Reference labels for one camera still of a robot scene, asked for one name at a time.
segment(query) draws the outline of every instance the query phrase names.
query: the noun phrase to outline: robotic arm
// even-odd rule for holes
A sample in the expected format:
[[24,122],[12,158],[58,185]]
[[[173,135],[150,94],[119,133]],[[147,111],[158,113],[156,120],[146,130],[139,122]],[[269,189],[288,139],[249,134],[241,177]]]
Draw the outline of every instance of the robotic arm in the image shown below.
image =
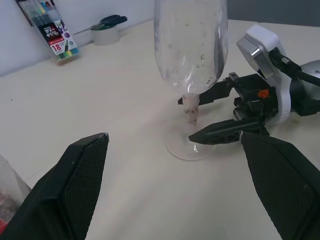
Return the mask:
[[291,112],[300,116],[320,112],[320,61],[297,65],[287,57],[278,36],[259,25],[252,26],[237,45],[257,74],[230,73],[200,95],[204,105],[228,97],[234,88],[239,94],[234,100],[236,120],[211,124],[191,135],[192,142],[228,144],[239,141],[241,132],[269,136],[267,122],[285,122]]

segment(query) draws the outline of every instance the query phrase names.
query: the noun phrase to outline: glass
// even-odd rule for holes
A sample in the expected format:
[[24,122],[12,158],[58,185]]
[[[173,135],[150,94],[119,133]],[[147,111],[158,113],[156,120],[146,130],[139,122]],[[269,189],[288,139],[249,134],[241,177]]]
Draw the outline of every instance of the glass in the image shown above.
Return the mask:
[[221,77],[228,55],[226,0],[155,0],[155,59],[164,81],[183,96],[185,121],[172,126],[168,150],[199,160],[212,146],[189,141],[197,132],[199,94]]

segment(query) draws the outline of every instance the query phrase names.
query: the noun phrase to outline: white wall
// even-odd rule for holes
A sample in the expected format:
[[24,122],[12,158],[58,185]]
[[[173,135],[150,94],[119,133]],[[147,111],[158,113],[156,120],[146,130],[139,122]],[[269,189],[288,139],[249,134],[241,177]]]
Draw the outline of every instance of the white wall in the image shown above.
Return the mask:
[[[154,0],[54,0],[71,33],[113,14],[128,17],[120,29],[153,17]],[[89,32],[76,35],[78,45],[91,41]],[[0,0],[0,77],[49,58],[48,50],[15,3]]]

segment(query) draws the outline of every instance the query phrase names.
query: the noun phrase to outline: marker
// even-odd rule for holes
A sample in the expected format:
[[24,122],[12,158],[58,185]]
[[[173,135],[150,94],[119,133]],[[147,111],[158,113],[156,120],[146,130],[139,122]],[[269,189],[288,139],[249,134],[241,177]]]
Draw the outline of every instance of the marker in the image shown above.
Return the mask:
[[69,49],[68,40],[66,40],[64,51],[67,52]]
[[45,6],[49,9],[49,10],[53,10],[53,7],[50,5],[49,2],[45,2]]
[[35,18],[37,18],[37,20],[40,22],[40,26],[52,22],[50,17],[46,13],[45,9],[41,6],[41,4],[39,4],[35,0],[30,0],[29,2],[32,3],[32,5],[30,4],[29,6],[31,7],[32,13],[35,16]]
[[71,51],[70,51],[70,50],[69,50],[69,51],[66,51],[66,52],[64,53],[64,56],[65,56],[65,57],[71,57],[71,56],[72,56]]
[[53,6],[54,8],[56,8],[56,5],[55,5],[54,0],[50,0],[50,2],[51,2],[51,4],[52,4],[52,6]]
[[30,2],[25,1],[25,2],[21,2],[22,6],[24,7],[24,9],[26,10],[27,14],[29,15],[29,17],[32,19],[32,21],[34,22],[34,24],[39,27],[41,25],[46,24],[41,17],[39,17],[39,15],[37,14],[37,12],[34,10],[33,6],[31,5]]
[[58,56],[60,57],[60,59],[65,59],[66,58],[64,53],[60,53]]
[[48,11],[47,6],[46,6],[43,2],[41,2],[41,6],[43,7],[43,9],[44,9],[46,12]]
[[78,50],[78,48],[73,48],[70,50],[70,52],[72,53],[72,55],[76,55],[79,53],[79,50]]

